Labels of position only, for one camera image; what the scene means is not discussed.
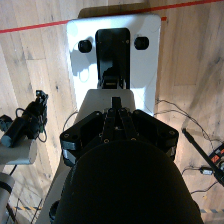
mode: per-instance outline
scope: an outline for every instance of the black device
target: black device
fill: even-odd
[[[127,28],[96,32],[98,86],[130,89],[130,32]]]
[[[224,186],[224,172],[218,168],[214,162],[207,156],[207,154],[204,152],[204,150],[198,145],[198,143],[194,140],[193,136],[187,132],[186,128],[182,130],[183,134],[187,138],[187,140],[195,147],[195,149],[200,153],[200,155],[204,158],[204,160],[209,164],[209,166],[212,168],[214,177],[217,179],[217,181]]]
[[[21,117],[11,122],[11,125],[5,130],[5,134],[1,138],[1,143],[6,147],[13,147],[20,139],[25,136],[28,139],[36,139],[39,133],[44,131],[47,123],[47,99],[48,95],[41,90],[36,91],[36,100],[31,102]]]
[[[122,108],[120,97],[112,97],[111,108],[105,113],[95,111],[60,135],[63,152],[68,151],[76,160],[93,147],[118,140],[139,140],[150,143],[172,160],[175,159],[179,133],[174,128],[141,110],[129,112]]]

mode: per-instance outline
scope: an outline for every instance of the bolt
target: bolt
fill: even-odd
[[[175,132],[174,131],[169,131],[169,134],[170,135],[175,135]]]

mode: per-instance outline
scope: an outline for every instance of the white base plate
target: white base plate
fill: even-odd
[[[87,91],[97,88],[96,32],[99,29],[128,28],[131,35],[130,82],[135,105],[137,109],[153,115],[160,26],[160,17],[147,13],[78,19],[68,22],[67,37],[78,109]],[[149,39],[149,47],[146,50],[136,50],[134,46],[136,37],[141,36]],[[81,53],[78,50],[78,43],[80,40],[87,39],[92,43],[92,50],[89,53]]]

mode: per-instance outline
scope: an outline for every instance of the black cable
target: black cable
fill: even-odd
[[[24,110],[23,108],[17,108],[17,109],[16,109],[16,117],[19,117],[19,116],[18,116],[18,111],[20,111],[20,110],[23,111],[23,112],[25,112],[25,110]]]
[[[44,130],[45,139],[42,140],[42,139],[40,138],[40,134],[37,136],[37,138],[38,138],[41,142],[45,143],[45,142],[47,141],[47,132],[46,132],[45,128],[44,128],[43,130]]]
[[[215,181],[211,186],[209,186],[208,188],[204,189],[204,190],[196,190],[196,191],[192,191],[191,194],[194,194],[194,193],[199,193],[199,192],[207,192],[208,190],[210,190],[215,184],[217,184],[218,181]]]
[[[68,123],[69,119],[70,119],[73,115],[75,115],[75,114],[77,114],[77,113],[78,113],[78,111],[75,111],[75,112],[73,112],[73,113],[67,118],[67,120],[65,121],[65,124],[64,124],[64,126],[63,126],[62,132],[64,132],[64,130],[65,130],[65,125]]]
[[[15,166],[13,167],[12,171],[11,171],[10,174],[9,174],[10,176],[12,176],[12,174],[14,173],[16,167],[17,167],[17,165],[15,165]]]
[[[186,170],[200,170],[199,167],[193,167],[193,166],[188,166],[188,167],[185,167],[184,170],[182,171],[181,175],[183,176],[184,172]]]
[[[202,134],[203,134],[204,139],[206,139],[206,140],[208,140],[208,141],[210,142],[210,144],[211,144],[213,150],[214,150],[214,147],[213,147],[213,144],[212,144],[213,141],[218,141],[218,142],[220,142],[220,143],[222,143],[222,144],[224,143],[224,142],[222,142],[222,141],[219,140],[219,139],[210,139],[210,137],[209,137],[209,135],[207,134],[207,132],[206,132],[206,131],[203,129],[203,127],[197,122],[197,120],[194,119],[193,117],[191,117],[187,112],[185,112],[184,110],[182,110],[182,109],[181,109],[179,106],[177,106],[175,103],[171,103],[171,102],[169,102],[169,101],[167,101],[167,100],[157,100],[157,103],[156,103],[156,104],[159,104],[159,103],[161,103],[161,102],[165,102],[165,103],[174,105],[174,106],[175,106],[178,110],[180,110],[181,112],[180,112],[180,111],[177,111],[177,110],[164,110],[164,111],[155,113],[154,116],[157,115],[157,114],[163,114],[163,113],[168,113],[168,112],[177,112],[177,113],[179,113],[179,114],[182,114],[183,116],[186,116],[186,117],[189,118],[192,122],[194,122],[196,125],[199,126],[199,128],[200,128],[201,131],[202,131]]]
[[[41,204],[42,201],[43,201],[43,199],[41,198],[40,203],[39,203],[39,205],[38,205],[38,207],[37,207],[37,209],[36,209],[36,212],[34,213],[33,219],[31,220],[30,224],[33,223],[33,220],[34,220],[34,218],[35,218],[35,216],[36,216],[36,214],[37,214],[37,212],[38,212],[38,210],[39,210],[39,207],[40,207],[40,204]]]

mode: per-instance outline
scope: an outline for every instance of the black knob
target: black knob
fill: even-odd
[[[81,53],[89,53],[92,50],[92,44],[89,40],[81,40],[78,44]]]
[[[149,46],[149,39],[148,37],[137,37],[134,45],[137,50],[146,50]]]

